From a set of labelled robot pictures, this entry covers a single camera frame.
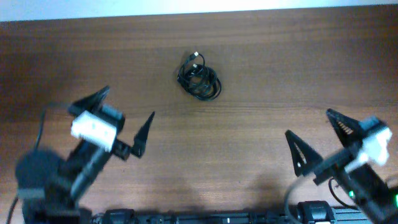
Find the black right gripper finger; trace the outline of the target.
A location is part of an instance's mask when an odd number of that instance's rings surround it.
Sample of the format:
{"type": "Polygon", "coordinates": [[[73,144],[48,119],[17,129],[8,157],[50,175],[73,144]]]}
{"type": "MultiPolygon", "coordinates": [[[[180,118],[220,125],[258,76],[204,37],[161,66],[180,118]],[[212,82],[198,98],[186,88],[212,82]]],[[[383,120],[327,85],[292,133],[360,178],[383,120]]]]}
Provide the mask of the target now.
{"type": "Polygon", "coordinates": [[[287,130],[285,136],[290,148],[294,172],[297,177],[308,175],[323,161],[319,153],[291,130],[287,130]]]}
{"type": "Polygon", "coordinates": [[[327,109],[326,116],[343,146],[350,146],[363,137],[364,129],[358,120],[331,108],[327,109]]]}

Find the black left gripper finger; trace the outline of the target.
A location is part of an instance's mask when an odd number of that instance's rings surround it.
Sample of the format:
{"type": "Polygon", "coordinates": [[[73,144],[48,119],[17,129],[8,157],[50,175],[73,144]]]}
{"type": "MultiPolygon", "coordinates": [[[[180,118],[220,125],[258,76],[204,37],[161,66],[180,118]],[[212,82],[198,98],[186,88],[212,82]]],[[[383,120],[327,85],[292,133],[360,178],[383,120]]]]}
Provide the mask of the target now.
{"type": "Polygon", "coordinates": [[[134,156],[141,158],[146,150],[147,139],[149,135],[150,126],[154,119],[155,112],[153,111],[151,115],[148,117],[147,121],[140,128],[137,134],[134,136],[134,144],[131,148],[131,154],[134,156]]]}
{"type": "Polygon", "coordinates": [[[95,92],[92,95],[86,96],[82,99],[74,101],[69,107],[68,112],[72,116],[79,116],[84,111],[95,111],[97,110],[103,100],[107,97],[109,93],[110,87],[105,86],[99,91],[95,92]]]}

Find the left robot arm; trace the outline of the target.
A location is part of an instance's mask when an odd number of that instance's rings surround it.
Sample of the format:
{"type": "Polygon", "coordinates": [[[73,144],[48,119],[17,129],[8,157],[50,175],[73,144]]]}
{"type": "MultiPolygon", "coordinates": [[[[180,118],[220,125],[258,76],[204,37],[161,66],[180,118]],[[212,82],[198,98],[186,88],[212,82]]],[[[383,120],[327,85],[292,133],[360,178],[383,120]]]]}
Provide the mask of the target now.
{"type": "Polygon", "coordinates": [[[105,86],[65,104],[73,116],[71,135],[80,141],[66,159],[39,147],[44,130],[40,128],[33,149],[18,160],[14,201],[22,203],[25,223],[92,223],[92,211],[81,207],[79,201],[108,161],[113,156],[126,161],[129,156],[144,155],[155,114],[150,114],[134,136],[133,145],[128,145],[118,139],[125,116],[104,104],[108,94],[105,86]]]}

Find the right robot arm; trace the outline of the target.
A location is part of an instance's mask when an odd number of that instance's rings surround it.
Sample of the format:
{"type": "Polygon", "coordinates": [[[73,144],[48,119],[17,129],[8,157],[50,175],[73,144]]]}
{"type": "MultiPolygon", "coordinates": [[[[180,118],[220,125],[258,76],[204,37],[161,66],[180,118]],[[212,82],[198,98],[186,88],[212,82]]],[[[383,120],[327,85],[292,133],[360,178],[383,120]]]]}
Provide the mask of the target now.
{"type": "Polygon", "coordinates": [[[331,108],[326,116],[343,146],[326,159],[291,130],[285,132],[297,176],[284,195],[286,215],[299,222],[289,210],[289,197],[313,174],[315,185],[335,180],[371,222],[397,223],[397,187],[389,187],[372,168],[389,158],[391,129],[375,116],[358,121],[331,108]]]}

